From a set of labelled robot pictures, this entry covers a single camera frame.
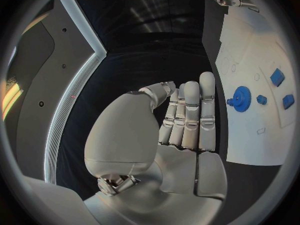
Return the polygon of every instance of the blue cube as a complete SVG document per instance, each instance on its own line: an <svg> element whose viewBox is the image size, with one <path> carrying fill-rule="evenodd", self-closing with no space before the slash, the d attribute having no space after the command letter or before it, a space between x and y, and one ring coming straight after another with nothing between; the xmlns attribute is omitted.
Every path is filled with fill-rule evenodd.
<svg viewBox="0 0 300 225"><path fill-rule="evenodd" d="M292 94L286 95L283 99L283 106L284 109L288 109L290 106L292 106L295 102L294 96Z"/></svg>
<svg viewBox="0 0 300 225"><path fill-rule="evenodd" d="M280 71L278 68L273 72L272 76L270 77L272 80L272 83L279 87L279 85L283 82L285 79L285 75L283 74L282 71Z"/></svg>

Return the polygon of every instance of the blue object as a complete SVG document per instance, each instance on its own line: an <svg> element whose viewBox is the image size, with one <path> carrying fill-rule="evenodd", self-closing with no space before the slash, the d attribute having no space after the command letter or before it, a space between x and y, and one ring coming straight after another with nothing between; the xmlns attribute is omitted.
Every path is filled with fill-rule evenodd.
<svg viewBox="0 0 300 225"><path fill-rule="evenodd" d="M257 102L259 104L262 104L262 105L266 105L267 104L267 98L263 95L258 95L258 97L256 98Z"/></svg>
<svg viewBox="0 0 300 225"><path fill-rule="evenodd" d="M233 95L233 98L227 100L227 104L234 107L238 112L245 112L251 104L251 92L245 86L239 86Z"/></svg>
<svg viewBox="0 0 300 225"><path fill-rule="evenodd" d="M292 106L295 102L294 96L292 94L286 95L283 99L283 106L284 109L288 109L290 106Z"/></svg>
<svg viewBox="0 0 300 225"><path fill-rule="evenodd" d="M282 71L280 71L278 68L273 72L272 76L270 77L272 80L272 83L279 87L279 85L283 82L285 79L285 75L283 74Z"/></svg>

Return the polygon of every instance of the blue gear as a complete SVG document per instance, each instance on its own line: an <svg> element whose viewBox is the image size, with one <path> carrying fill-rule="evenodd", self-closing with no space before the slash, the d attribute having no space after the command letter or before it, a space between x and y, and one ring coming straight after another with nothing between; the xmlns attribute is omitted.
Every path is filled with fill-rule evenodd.
<svg viewBox="0 0 300 225"><path fill-rule="evenodd" d="M234 107L238 112L245 112L251 104L251 92L245 86L239 86L233 95L233 98L227 100L227 104Z"/></svg>

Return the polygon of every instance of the robotic hand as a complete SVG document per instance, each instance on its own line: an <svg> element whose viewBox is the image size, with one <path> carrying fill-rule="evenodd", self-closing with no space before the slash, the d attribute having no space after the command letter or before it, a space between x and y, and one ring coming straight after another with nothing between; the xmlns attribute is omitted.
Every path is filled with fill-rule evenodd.
<svg viewBox="0 0 300 225"><path fill-rule="evenodd" d="M153 109L169 96L159 129ZM113 101L95 122L84 151L85 165L98 178L100 190L115 195L135 185L138 180L133 175L144 173L154 163L158 144L213 151L214 97L214 75L204 72L199 83L189 81L179 89L172 81L156 83Z"/></svg>

